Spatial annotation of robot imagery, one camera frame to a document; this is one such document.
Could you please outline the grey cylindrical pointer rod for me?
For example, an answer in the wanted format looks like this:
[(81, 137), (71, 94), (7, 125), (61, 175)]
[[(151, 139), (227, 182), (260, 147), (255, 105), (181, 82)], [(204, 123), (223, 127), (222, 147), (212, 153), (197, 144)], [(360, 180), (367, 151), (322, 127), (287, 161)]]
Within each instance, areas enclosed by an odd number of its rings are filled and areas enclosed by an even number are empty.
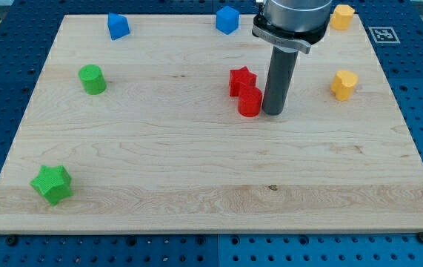
[(262, 110), (268, 115), (279, 115), (287, 99), (298, 51), (274, 47), (267, 73)]

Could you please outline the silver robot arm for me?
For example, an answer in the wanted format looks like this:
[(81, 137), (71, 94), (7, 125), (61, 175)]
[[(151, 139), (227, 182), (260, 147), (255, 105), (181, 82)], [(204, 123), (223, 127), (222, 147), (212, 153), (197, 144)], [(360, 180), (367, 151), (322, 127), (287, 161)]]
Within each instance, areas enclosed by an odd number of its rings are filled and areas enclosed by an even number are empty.
[(273, 46), (267, 72), (262, 110), (279, 115), (287, 99), (293, 71), (300, 53), (325, 35), (330, 21), (331, 0), (257, 1), (252, 34)]

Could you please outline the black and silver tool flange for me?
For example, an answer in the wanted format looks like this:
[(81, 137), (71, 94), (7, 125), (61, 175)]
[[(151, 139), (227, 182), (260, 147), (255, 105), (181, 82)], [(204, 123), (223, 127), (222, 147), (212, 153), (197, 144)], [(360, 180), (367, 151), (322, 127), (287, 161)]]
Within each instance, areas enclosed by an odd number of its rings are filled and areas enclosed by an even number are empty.
[(252, 34), (283, 50), (285, 53), (298, 51), (308, 54), (312, 45), (324, 38), (329, 21), (330, 17), (328, 16), (323, 24), (317, 28), (296, 32), (277, 27), (271, 24), (262, 14), (257, 14), (253, 18)]

